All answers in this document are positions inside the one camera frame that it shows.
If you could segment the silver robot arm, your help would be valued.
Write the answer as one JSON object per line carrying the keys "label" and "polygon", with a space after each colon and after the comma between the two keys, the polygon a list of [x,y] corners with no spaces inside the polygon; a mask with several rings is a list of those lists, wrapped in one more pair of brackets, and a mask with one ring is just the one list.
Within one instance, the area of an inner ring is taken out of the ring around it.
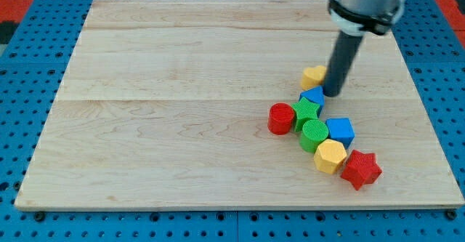
{"label": "silver robot arm", "polygon": [[328,11],[340,30],[349,36],[374,33],[383,36],[405,11],[406,0],[330,0]]}

